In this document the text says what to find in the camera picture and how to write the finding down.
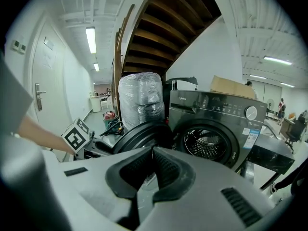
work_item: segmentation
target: control knob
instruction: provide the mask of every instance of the control knob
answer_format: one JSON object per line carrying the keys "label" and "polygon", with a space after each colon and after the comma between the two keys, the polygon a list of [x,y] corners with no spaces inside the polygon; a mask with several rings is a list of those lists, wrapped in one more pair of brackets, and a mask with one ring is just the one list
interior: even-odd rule
{"label": "control knob", "polygon": [[248,120],[253,121],[258,114],[257,109],[254,106],[249,106],[245,111],[245,116]]}

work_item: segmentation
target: office chair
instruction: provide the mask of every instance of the office chair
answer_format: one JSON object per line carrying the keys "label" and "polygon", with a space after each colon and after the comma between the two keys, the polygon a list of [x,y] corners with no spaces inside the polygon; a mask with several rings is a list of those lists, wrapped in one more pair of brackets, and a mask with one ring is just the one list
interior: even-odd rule
{"label": "office chair", "polygon": [[300,136],[302,132],[304,131],[305,127],[306,127],[305,122],[302,119],[298,119],[295,121],[295,124],[292,126],[291,131],[286,132],[289,138],[286,140],[285,143],[291,148],[292,153],[294,152],[293,142],[299,141]]}

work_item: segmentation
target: cardboard box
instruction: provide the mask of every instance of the cardboard box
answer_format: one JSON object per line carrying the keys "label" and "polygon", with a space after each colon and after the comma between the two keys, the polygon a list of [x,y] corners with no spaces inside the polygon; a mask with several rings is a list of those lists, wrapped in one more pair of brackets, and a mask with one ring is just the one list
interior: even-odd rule
{"label": "cardboard box", "polygon": [[252,99],[255,98],[254,90],[251,87],[233,80],[220,78],[216,75],[214,75],[212,79],[211,91],[222,92]]}

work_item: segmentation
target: washing machine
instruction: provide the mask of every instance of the washing machine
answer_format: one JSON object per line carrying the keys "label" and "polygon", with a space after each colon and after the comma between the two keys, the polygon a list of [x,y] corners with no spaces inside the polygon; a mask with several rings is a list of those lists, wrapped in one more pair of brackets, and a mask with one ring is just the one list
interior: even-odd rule
{"label": "washing machine", "polygon": [[266,103],[218,92],[172,90],[174,149],[237,171],[261,131]]}

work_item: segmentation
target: wooden staircase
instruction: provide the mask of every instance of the wooden staircase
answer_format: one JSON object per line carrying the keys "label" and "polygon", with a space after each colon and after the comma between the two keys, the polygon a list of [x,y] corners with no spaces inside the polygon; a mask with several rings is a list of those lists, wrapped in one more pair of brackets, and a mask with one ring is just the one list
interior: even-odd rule
{"label": "wooden staircase", "polygon": [[220,15],[214,0],[147,0],[129,40],[121,76],[149,71],[163,76]]}

